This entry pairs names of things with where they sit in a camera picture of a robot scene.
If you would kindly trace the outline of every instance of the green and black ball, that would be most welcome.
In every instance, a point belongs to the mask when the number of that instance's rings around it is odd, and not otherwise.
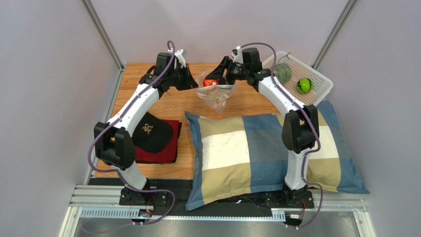
[[[313,82],[308,78],[301,78],[297,82],[297,90],[301,94],[310,92],[313,89]]]

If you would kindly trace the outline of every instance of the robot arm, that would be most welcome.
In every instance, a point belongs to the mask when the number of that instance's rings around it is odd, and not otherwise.
[[[281,112],[285,118],[282,140],[289,150],[283,199],[287,205],[297,205],[307,193],[307,185],[301,177],[302,167],[304,167],[304,178],[307,174],[308,162],[303,166],[304,154],[315,146],[316,138],[308,122],[304,120],[304,115],[296,105],[304,108],[317,134],[319,134],[317,109],[314,105],[306,106],[297,100],[276,78],[274,82],[270,75],[270,69],[262,68],[262,62],[256,48],[241,49],[237,47],[231,55],[233,60],[225,56],[218,67],[205,79],[218,80],[219,84],[234,84],[236,80],[247,80],[249,85],[266,96]],[[290,101],[278,87],[283,89],[293,101]]]
[[[148,109],[171,86],[178,90],[198,87],[191,76],[189,65],[185,63],[186,51],[180,49],[175,52],[177,62],[171,62],[172,50],[169,50],[169,52],[158,54],[156,65],[151,67],[140,79],[136,91],[123,108],[107,123],[98,122],[94,128],[94,136],[97,137],[110,123],[119,120],[98,140],[95,145],[95,155],[113,169],[118,170],[119,175],[127,181],[127,186],[132,186],[138,190],[144,189],[147,179],[134,162],[136,148],[131,137],[136,126]],[[168,63],[172,65],[160,81],[153,86],[149,86],[163,72]]]

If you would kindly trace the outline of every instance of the red cloth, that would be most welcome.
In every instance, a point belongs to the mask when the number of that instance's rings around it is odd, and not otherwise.
[[[177,156],[177,144],[178,144],[178,126],[179,121],[177,120],[164,120],[168,123],[173,130],[172,137],[169,140],[167,146],[159,153],[149,153],[138,147],[136,147],[136,162],[137,163],[174,163]]]

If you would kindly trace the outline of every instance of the cap logo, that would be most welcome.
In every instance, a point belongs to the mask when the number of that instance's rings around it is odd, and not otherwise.
[[[143,131],[147,132],[149,135],[149,132],[152,131],[153,126],[150,126],[149,124],[145,123],[145,126],[142,128]]]

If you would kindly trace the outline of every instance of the pillow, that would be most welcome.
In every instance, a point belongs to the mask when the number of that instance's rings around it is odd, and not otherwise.
[[[322,148],[309,156],[307,180],[328,191],[368,194],[333,106],[323,101],[317,109]],[[221,120],[189,112],[185,116],[196,153],[187,210],[232,196],[282,189],[288,150],[282,143],[284,118],[280,114]]]

